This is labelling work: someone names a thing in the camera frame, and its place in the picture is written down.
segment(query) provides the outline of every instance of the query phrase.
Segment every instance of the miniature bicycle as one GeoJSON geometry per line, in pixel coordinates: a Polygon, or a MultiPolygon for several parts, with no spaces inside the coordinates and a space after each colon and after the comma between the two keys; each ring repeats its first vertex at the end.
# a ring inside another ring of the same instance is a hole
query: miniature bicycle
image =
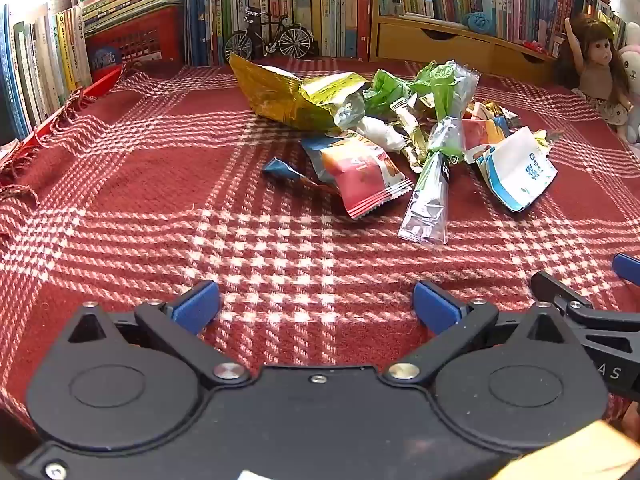
{"type": "Polygon", "coordinates": [[[247,22],[246,30],[239,30],[235,32],[231,38],[229,38],[225,44],[225,58],[228,61],[231,53],[237,54],[245,59],[251,59],[254,54],[254,40],[252,36],[257,38],[257,41],[262,43],[265,51],[269,54],[273,54],[277,49],[284,56],[291,56],[296,59],[305,57],[312,49],[314,38],[300,24],[284,25],[284,20],[288,18],[286,14],[283,16],[276,16],[277,21],[271,21],[271,15],[268,12],[257,12],[251,10],[250,7],[246,9],[246,16],[244,20],[247,22]],[[262,22],[262,16],[267,17],[266,22],[262,22]],[[271,43],[267,43],[263,40],[262,36],[256,32],[262,30],[265,25],[278,25],[276,33],[271,43]]]}

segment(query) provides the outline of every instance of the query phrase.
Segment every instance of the plaid pattern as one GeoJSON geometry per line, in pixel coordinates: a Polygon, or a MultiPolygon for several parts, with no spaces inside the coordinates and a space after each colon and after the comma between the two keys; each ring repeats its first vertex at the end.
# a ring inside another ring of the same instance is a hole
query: plaid pattern
{"type": "MultiPolygon", "coordinates": [[[[301,76],[414,64],[281,62],[301,76]]],[[[218,282],[222,310],[204,339],[252,370],[263,363],[382,366],[426,340],[411,310],[416,280],[466,300],[529,306],[537,270],[596,306],[632,311],[638,290],[610,269],[640,254],[640,162],[582,99],[483,77],[477,97],[519,113],[532,129],[564,131],[550,158],[559,174],[519,215],[474,170],[452,169],[449,243],[425,249],[396,235],[409,195],[351,221],[339,198],[274,184],[277,156],[312,174],[301,132],[247,109],[228,68],[150,65],[45,140],[0,203],[0,398],[28,423],[28,381],[83,301],[128,310],[198,280],[218,282]]],[[[394,159],[412,175],[401,157],[394,159]]]]}

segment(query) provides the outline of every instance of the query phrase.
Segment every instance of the wooden drawer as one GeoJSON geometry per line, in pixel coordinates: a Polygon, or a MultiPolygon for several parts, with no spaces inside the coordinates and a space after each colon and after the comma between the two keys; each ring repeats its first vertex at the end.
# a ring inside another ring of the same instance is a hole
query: wooden drawer
{"type": "Polygon", "coordinates": [[[450,59],[489,73],[493,45],[419,26],[380,23],[378,57],[444,63],[450,59]]]}
{"type": "Polygon", "coordinates": [[[488,73],[513,77],[534,85],[543,85],[553,81],[553,66],[552,62],[531,54],[494,44],[488,73]]]}

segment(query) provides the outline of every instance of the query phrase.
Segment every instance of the red plastic basket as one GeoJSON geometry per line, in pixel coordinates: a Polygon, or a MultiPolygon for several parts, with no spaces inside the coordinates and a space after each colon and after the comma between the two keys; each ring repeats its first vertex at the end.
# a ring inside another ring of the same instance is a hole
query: red plastic basket
{"type": "Polygon", "coordinates": [[[91,75],[98,81],[128,60],[184,59],[184,7],[150,12],[86,38],[91,75]]]}

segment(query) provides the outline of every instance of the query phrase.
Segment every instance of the trash pile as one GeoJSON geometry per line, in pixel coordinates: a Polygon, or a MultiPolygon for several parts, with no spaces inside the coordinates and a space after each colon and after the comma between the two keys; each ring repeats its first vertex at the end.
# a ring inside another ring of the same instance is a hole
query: trash pile
{"type": "Polygon", "coordinates": [[[378,70],[371,82],[354,72],[303,80],[238,56],[230,65],[255,113],[322,132],[300,140],[317,182],[277,158],[264,174],[338,194],[356,219],[411,191],[411,180],[387,152],[402,153],[419,174],[398,231],[404,240],[447,242],[450,165],[476,165],[513,212],[556,176],[546,156],[558,134],[532,133],[497,103],[474,102],[480,75],[453,60],[430,63],[412,81],[378,70]]]}

